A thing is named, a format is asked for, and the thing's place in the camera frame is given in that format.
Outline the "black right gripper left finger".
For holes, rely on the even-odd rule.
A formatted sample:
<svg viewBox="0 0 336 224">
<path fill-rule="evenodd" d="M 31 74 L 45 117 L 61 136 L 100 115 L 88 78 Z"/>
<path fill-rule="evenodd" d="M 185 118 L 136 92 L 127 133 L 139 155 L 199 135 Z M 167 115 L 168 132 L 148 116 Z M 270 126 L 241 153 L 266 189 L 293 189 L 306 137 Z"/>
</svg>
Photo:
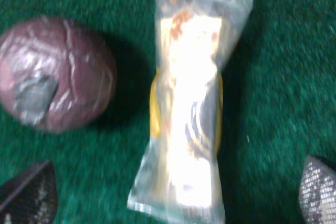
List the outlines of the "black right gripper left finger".
<svg viewBox="0 0 336 224">
<path fill-rule="evenodd" d="M 1 185 L 1 223 L 53 223 L 56 174 L 51 161 L 38 162 Z"/>
</svg>

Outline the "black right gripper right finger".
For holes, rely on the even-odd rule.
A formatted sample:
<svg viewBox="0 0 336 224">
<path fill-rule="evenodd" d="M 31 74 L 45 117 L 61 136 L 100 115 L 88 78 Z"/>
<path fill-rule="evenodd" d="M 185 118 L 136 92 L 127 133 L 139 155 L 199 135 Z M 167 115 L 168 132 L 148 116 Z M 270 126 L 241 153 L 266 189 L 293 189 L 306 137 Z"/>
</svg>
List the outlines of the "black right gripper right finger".
<svg viewBox="0 0 336 224">
<path fill-rule="evenodd" d="M 335 160 L 307 156 L 299 205 L 306 223 L 335 223 Z"/>
</svg>

